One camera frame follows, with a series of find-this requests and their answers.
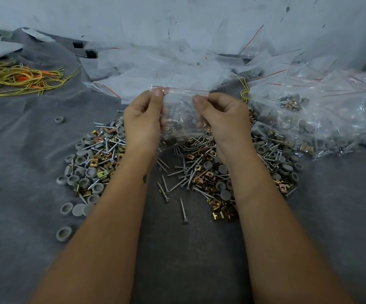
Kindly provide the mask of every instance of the forearm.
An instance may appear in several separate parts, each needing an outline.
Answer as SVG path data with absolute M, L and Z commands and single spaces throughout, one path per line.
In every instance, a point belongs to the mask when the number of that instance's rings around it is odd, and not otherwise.
M 149 166 L 145 155 L 125 154 L 32 303 L 129 303 Z
M 253 147 L 231 179 L 257 303 L 351 303 L 297 222 Z

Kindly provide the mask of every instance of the clear plastic bag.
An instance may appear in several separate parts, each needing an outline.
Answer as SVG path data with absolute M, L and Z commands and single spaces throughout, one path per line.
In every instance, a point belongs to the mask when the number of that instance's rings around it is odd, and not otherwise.
M 183 144 L 204 133 L 206 123 L 199 122 L 198 112 L 193 105 L 194 95 L 208 96 L 208 91 L 184 90 L 151 85 L 150 89 L 162 88 L 165 93 L 163 104 L 167 109 L 166 127 L 161 135 L 160 151 Z

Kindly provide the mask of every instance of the gray cloth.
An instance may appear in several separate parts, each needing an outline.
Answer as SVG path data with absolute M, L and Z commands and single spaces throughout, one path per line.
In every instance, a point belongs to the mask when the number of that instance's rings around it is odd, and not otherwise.
M 24 50 L 16 58 L 47 70 L 79 66 L 59 43 L 40 43 L 17 31 Z M 23 303 L 43 271 L 65 247 L 55 239 L 82 218 L 62 216 L 73 197 L 55 179 L 74 145 L 120 109 L 114 97 L 93 93 L 81 83 L 82 70 L 43 96 L 0 98 L 0 303 Z M 56 124 L 55 117 L 66 122 Z M 181 164 L 162 154 L 169 166 Z M 305 158 L 299 189 L 288 203 L 309 235 L 342 276 L 348 290 L 366 303 L 366 153 L 319 161 Z M 177 179 L 167 178 L 170 187 Z M 176 189 L 165 204 L 152 172 L 142 220 L 132 303 L 249 303 L 251 286 L 239 222 L 214 222 L 200 194 Z M 182 197 L 189 223 L 182 224 Z

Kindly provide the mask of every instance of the fingernail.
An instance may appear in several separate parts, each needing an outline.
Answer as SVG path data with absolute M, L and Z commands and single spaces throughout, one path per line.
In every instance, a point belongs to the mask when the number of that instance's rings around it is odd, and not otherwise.
M 162 94 L 162 91 L 159 88 L 155 88 L 153 90 L 153 93 L 155 94 L 156 97 L 159 97 Z
M 199 102 L 201 102 L 201 100 L 202 100 L 203 98 L 201 97 L 201 96 L 198 96 L 198 95 L 195 95 L 194 97 L 193 97 L 193 100 L 194 100 L 194 102 L 195 103 L 199 103 Z

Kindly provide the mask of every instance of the pile of hardware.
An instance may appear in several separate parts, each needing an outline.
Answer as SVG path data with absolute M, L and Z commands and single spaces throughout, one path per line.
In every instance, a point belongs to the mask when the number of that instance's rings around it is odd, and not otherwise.
M 256 118 L 249 111 L 251 127 L 256 123 Z M 293 142 L 283 138 L 274 129 L 265 127 L 264 131 L 252 130 L 253 144 L 260 159 L 269 170 L 273 182 L 280 192 L 286 197 L 297 189 L 298 174 L 303 170 L 299 156 L 302 153 L 295 152 Z M 186 190 L 195 190 L 202 194 L 212 209 L 214 220 L 226 219 L 228 222 L 239 219 L 236 210 L 236 202 L 228 169 L 223 165 L 216 153 L 215 140 L 211 134 L 211 128 L 188 142 L 173 148 L 176 157 L 182 157 L 182 165 L 175 166 L 177 172 L 166 175 L 176 176 L 180 182 L 168 189 L 164 176 L 163 186 L 158 182 L 159 192 L 166 202 L 167 194 L 180 187 Z M 162 160 L 158 161 L 160 170 L 167 172 L 169 168 Z
M 256 152 L 269 170 L 274 183 L 285 196 L 289 196 L 298 182 L 297 172 L 303 167 L 298 162 L 301 153 L 292 149 L 293 143 L 271 127 L 255 126 L 256 118 L 249 111 L 252 139 Z M 58 117 L 57 123 L 64 119 Z M 56 179 L 59 185 L 70 185 L 75 197 L 81 203 L 65 203 L 60 213 L 75 216 L 88 216 L 105 190 L 111 176 L 120 164 L 125 153 L 126 141 L 124 133 L 124 118 L 105 123 L 94 123 L 96 130 L 81 138 L 75 145 L 76 155 L 65 158 L 67 163 L 64 175 Z M 226 219 L 228 222 L 239 219 L 230 174 L 217 156 L 215 140 L 211 128 L 206 128 L 203 135 L 191 138 L 182 145 L 173 148 L 174 155 L 182 158 L 182 166 L 175 166 L 176 172 L 166 177 L 176 176 L 179 183 L 168 189 L 165 177 L 162 175 L 163 186 L 158 182 L 159 192 L 165 202 L 169 201 L 168 194 L 178 187 L 195 190 L 202 194 L 212 209 L 214 220 Z M 160 170 L 168 172 L 169 166 L 160 158 L 157 161 Z M 183 212 L 183 222 L 187 223 L 183 202 L 180 199 Z M 64 242 L 71 236 L 70 227 L 63 227 L 57 232 L 57 240 Z
M 62 123 L 58 117 L 55 122 Z M 75 197 L 80 197 L 82 203 L 74 205 L 65 203 L 60 208 L 62 215 L 72 213 L 74 216 L 88 216 L 98 202 L 111 175 L 119 166 L 125 153 L 124 117 L 119 117 L 107 126 L 105 123 L 94 123 L 97 130 L 82 137 L 75 145 L 76 155 L 65 158 L 67 163 L 64 175 L 56 179 L 59 185 L 70 185 Z M 63 227 L 57 232 L 57 240 L 64 242 L 71 236 L 70 227 Z

